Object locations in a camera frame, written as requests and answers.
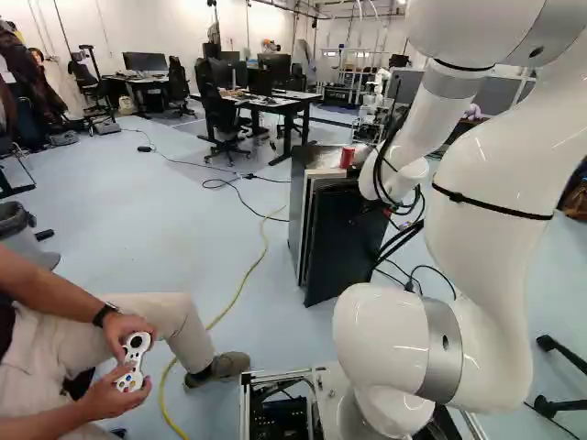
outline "light blue floor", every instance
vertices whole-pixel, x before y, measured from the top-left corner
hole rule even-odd
[[[120,119],[120,123],[144,130],[160,152],[178,160],[201,161],[209,149],[209,144],[179,127],[137,117]],[[275,121],[268,117],[266,123],[271,126]],[[204,122],[195,124],[203,126]],[[349,138],[347,129],[335,126],[315,126],[311,138],[315,134],[335,142]],[[123,132],[85,138],[77,145],[34,155],[28,162],[39,187],[17,199],[37,216],[39,228],[55,229],[56,236],[42,246],[63,255],[57,269],[60,275],[97,295],[189,292],[208,322],[232,298],[243,273],[260,254],[260,219],[238,202],[232,190],[201,187],[205,179],[229,174],[173,164],[154,153],[138,153],[136,147],[144,144],[140,133]],[[236,169],[252,167],[259,175],[288,179],[289,161],[260,170],[273,156],[267,146],[258,146],[257,165],[240,162]],[[6,174],[14,183],[26,180],[11,161],[6,163]],[[289,200],[288,184],[241,181],[237,185],[243,198],[262,213]],[[585,225],[555,217],[532,265],[527,300],[532,336],[550,332],[587,357],[582,337],[587,305],[586,231]],[[336,359],[330,332],[334,300],[305,309],[303,292],[294,282],[287,224],[268,222],[266,232],[271,241],[269,254],[250,277],[233,311],[212,331],[218,351],[247,351],[254,369],[290,370]],[[422,235],[395,260],[405,269],[431,263]],[[400,276],[393,268],[385,268]],[[425,273],[420,279],[426,294],[448,297],[443,280]],[[390,281],[377,276],[374,282]],[[164,344],[156,345],[145,363],[146,372],[153,377],[153,393],[140,408],[105,425],[126,427],[131,440],[176,438],[157,402],[161,371],[171,359]],[[539,392],[553,399],[587,396],[587,380],[566,360],[536,351],[535,361],[530,401]],[[99,371],[110,367],[102,366]],[[183,370],[174,368],[165,401],[190,438],[238,438],[236,383],[210,384],[186,395],[182,380]],[[587,423],[582,418],[580,412],[557,416],[578,436],[586,436]],[[492,439],[569,438],[528,409],[484,415],[481,420]]]

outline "man's hand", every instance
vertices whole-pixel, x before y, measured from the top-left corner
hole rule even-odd
[[[106,342],[119,364],[125,361],[125,350],[122,344],[126,342],[129,335],[135,332],[147,332],[151,336],[151,346],[157,337],[155,327],[135,314],[108,313],[104,317],[103,328]]]
[[[143,387],[135,392],[120,392],[114,382],[133,369],[132,364],[118,366],[98,380],[84,396],[76,402],[79,404],[87,422],[111,419],[138,407],[147,399],[151,389],[150,377],[144,379]]]

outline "trash bin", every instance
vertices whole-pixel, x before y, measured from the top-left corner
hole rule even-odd
[[[53,270],[61,255],[40,249],[30,228],[33,224],[34,217],[19,202],[0,203],[0,243],[31,263]]]

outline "game controller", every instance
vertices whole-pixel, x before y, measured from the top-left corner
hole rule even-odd
[[[125,363],[134,362],[133,369],[118,378],[115,382],[116,389],[120,392],[138,391],[143,386],[143,373],[140,370],[143,356],[150,348],[150,334],[147,332],[133,333],[127,338],[127,342],[122,346],[125,350]]]

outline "man's arm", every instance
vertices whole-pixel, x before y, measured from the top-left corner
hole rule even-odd
[[[38,268],[0,245],[0,292],[42,314],[91,323],[104,303],[62,277]],[[107,313],[102,327],[110,350],[123,362],[122,339],[134,332],[148,332],[156,339],[155,328],[140,316]]]
[[[43,314],[91,323],[104,303],[0,245],[0,291]]]
[[[21,440],[60,438],[88,422],[83,406],[70,403],[35,415],[0,419],[0,437]]]
[[[18,440],[45,440],[63,435],[95,420],[118,417],[137,408],[147,399],[151,389],[150,377],[146,377],[143,388],[135,392],[120,392],[113,382],[129,373],[134,364],[118,366],[98,380],[84,396],[75,403],[55,410],[22,417],[0,418],[0,438]]]

